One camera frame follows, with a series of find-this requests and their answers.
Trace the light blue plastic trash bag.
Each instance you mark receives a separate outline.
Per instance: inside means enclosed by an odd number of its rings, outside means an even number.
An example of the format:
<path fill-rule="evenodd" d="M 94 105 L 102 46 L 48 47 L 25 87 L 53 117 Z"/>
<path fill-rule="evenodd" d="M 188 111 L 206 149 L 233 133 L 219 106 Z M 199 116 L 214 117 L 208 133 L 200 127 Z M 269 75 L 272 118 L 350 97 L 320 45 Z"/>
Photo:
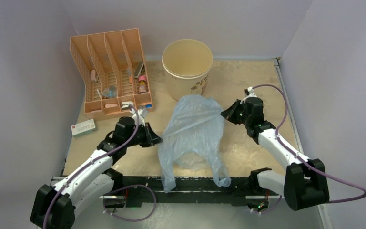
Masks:
<path fill-rule="evenodd" d="M 174 165 L 187 169 L 206 165 L 218 187 L 230 186 L 231 178 L 219 151 L 224 132 L 222 111 L 216 100 L 200 95 L 187 95 L 177 102 L 158 147 L 164 192 L 176 187 Z"/>

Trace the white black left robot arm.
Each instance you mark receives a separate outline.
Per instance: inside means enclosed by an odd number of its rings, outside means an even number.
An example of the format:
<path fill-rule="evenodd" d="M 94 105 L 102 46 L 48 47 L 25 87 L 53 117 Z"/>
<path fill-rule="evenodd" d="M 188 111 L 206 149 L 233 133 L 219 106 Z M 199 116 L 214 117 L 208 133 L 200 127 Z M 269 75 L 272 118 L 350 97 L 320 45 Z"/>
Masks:
<path fill-rule="evenodd" d="M 140 123 L 139 118 L 121 117 L 115 129 L 81 166 L 56 184 L 38 189 L 31 223 L 42 229 L 70 229 L 77 216 L 100 196 L 118 195 L 133 187 L 125 186 L 123 175 L 112 169 L 128 147 L 145 148 L 162 142 L 149 123 Z"/>

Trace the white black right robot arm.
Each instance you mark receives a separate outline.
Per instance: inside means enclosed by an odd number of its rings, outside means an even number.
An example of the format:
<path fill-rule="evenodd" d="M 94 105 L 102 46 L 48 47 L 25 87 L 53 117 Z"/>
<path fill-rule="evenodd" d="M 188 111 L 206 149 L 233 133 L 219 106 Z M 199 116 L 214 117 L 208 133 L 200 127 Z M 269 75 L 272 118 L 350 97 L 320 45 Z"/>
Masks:
<path fill-rule="evenodd" d="M 251 171 L 248 187 L 254 194 L 268 189 L 285 198 L 290 209 L 297 211 L 329 202 L 325 165 L 319 159 L 302 155 L 281 139 L 276 127 L 265 120 L 262 99 L 236 100 L 220 115 L 230 123 L 244 125 L 247 134 L 266 149 L 285 169 L 285 175 L 270 168 Z"/>

